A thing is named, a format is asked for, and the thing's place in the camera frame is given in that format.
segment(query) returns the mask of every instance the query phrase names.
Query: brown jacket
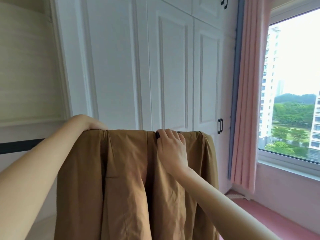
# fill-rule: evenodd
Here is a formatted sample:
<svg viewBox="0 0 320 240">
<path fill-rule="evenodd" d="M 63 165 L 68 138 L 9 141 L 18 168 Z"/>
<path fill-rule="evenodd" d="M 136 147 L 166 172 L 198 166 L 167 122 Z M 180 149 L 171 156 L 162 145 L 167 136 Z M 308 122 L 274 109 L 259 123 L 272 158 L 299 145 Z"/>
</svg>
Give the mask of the brown jacket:
<svg viewBox="0 0 320 240">
<path fill-rule="evenodd" d="M 182 132 L 188 165 L 218 188 L 212 138 Z M 55 240 L 218 240 L 209 218 L 157 158 L 153 131 L 90 130 L 58 174 Z"/>
</svg>

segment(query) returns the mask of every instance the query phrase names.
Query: white wardrobe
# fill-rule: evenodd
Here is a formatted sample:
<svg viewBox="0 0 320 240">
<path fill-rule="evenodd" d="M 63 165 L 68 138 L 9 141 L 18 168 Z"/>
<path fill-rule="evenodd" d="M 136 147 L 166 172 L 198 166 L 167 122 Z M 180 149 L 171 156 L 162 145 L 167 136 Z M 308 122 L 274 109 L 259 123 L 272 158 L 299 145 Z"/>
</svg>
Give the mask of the white wardrobe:
<svg viewBox="0 0 320 240">
<path fill-rule="evenodd" d="M 72 59 L 68 44 L 83 51 L 79 64 L 87 72 L 87 97 L 82 104 L 90 108 L 88 114 L 110 129 L 210 134 L 225 193 L 231 187 L 227 171 L 238 0 L 78 1 L 67 17 L 67 1 L 56 0 L 71 105 L 82 98 L 81 90 L 73 93 L 79 87 L 72 76 L 79 56 Z M 77 7 L 81 22 L 78 39 L 71 43 Z M 73 113 L 80 106 L 72 106 Z"/>
</svg>

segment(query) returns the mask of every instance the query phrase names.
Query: lawn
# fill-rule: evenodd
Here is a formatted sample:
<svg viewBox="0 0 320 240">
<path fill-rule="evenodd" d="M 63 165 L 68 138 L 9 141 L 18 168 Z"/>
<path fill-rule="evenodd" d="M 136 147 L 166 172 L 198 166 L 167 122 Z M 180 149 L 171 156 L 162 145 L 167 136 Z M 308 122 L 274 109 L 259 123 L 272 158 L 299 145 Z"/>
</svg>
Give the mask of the lawn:
<svg viewBox="0 0 320 240">
<path fill-rule="evenodd" d="M 272 128 L 274 128 L 275 126 L 278 126 L 278 127 L 287 127 L 288 129 L 298 129 L 298 130 L 305 130 L 306 131 L 306 133 L 308 134 L 308 138 L 307 139 L 304 139 L 304 140 L 302 140 L 302 142 L 309 142 L 310 141 L 310 130 L 308 130 L 308 129 L 305 129 L 305 128 L 298 128 L 298 127 L 292 127 L 292 126 L 290 126 L 290 125 L 288 125 L 288 126 L 283 126 L 283 125 L 277 125 L 277 124 L 273 124 L 272 125 Z M 294 139 L 292 138 L 292 136 L 291 136 L 291 134 L 288 134 L 287 135 L 287 140 L 288 141 L 293 141 Z"/>
</svg>

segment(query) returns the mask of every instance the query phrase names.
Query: curtain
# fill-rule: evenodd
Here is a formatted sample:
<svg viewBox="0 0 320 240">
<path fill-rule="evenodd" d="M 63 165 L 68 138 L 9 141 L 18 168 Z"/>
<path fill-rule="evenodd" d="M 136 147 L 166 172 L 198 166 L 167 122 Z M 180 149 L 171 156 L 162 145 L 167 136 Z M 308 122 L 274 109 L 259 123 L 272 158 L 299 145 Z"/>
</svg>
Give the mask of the curtain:
<svg viewBox="0 0 320 240">
<path fill-rule="evenodd" d="M 273 0 L 245 0 L 231 182 L 254 193 L 261 81 Z"/>
</svg>

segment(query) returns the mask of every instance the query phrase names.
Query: pink floor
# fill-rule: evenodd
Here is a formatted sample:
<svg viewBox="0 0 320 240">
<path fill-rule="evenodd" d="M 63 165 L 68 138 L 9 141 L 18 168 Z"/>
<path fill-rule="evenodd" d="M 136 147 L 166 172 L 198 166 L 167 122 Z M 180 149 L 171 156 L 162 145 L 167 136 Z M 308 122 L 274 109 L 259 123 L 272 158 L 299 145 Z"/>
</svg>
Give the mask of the pink floor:
<svg viewBox="0 0 320 240">
<path fill-rule="evenodd" d="M 257 202 L 247 201 L 246 199 L 234 199 L 233 201 L 283 240 L 320 240 L 320 235 L 303 228 Z"/>
</svg>

